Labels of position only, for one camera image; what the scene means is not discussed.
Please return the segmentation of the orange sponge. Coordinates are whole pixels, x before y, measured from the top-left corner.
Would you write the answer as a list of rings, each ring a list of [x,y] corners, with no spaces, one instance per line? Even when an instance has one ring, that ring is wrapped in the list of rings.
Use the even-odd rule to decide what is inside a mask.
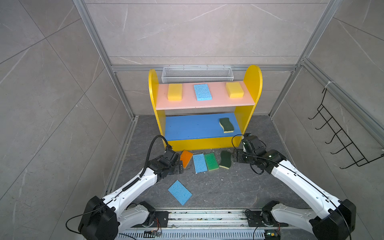
[[[189,162],[191,161],[192,157],[193,157],[193,153],[187,151],[187,150],[184,150],[181,154],[181,157],[180,157],[180,160],[182,161],[183,163],[183,168],[186,169]]]

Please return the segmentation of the dark green curved sponge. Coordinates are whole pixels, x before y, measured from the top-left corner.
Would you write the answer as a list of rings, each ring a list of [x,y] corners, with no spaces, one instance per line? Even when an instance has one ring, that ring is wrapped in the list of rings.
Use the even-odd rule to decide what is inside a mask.
[[[223,133],[233,133],[235,128],[229,118],[220,118],[219,124],[223,129]]]
[[[229,151],[222,151],[220,154],[220,164],[219,167],[224,169],[229,169],[232,166],[232,154]]]

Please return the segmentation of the green yellow sponge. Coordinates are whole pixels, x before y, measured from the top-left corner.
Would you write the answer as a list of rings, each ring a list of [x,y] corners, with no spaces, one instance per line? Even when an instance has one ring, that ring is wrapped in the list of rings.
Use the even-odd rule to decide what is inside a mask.
[[[209,153],[204,155],[208,171],[213,171],[219,169],[219,164],[216,160],[215,153]]]

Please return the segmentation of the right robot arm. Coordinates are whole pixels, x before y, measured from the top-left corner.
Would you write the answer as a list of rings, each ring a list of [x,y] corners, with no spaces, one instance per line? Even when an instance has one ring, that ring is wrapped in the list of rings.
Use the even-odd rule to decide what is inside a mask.
[[[313,234],[318,240],[346,240],[352,238],[356,227],[356,206],[348,199],[341,201],[323,190],[302,174],[280,152],[267,151],[257,136],[245,134],[234,146],[238,163],[257,167],[279,179],[293,190],[309,209],[296,209],[278,201],[271,201],[261,211],[262,225],[273,227],[288,224]]]

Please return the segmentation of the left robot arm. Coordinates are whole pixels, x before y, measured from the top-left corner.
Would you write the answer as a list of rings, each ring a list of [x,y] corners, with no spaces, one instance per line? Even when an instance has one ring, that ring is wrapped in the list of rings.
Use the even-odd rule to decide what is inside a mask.
[[[166,145],[165,152],[150,160],[156,139],[163,140]],[[83,214],[66,221],[66,228],[87,240],[113,240],[124,230],[123,223],[128,222],[119,218],[141,193],[168,175],[177,175],[182,172],[183,164],[180,154],[172,149],[164,136],[157,135],[150,143],[142,170],[116,191],[103,198],[97,196],[91,198]]]

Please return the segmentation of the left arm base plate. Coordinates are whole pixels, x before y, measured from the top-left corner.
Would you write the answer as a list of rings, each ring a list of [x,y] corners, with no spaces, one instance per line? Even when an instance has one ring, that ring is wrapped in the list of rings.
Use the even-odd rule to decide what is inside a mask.
[[[168,226],[169,214],[167,211],[150,212],[142,225],[143,227],[166,228]]]

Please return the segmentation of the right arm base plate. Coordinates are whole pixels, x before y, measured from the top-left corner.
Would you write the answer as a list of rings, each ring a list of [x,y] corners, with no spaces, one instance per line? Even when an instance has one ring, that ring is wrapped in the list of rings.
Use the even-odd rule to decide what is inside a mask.
[[[249,227],[288,227],[286,223],[280,223],[274,219],[269,211],[245,210],[244,214]]]

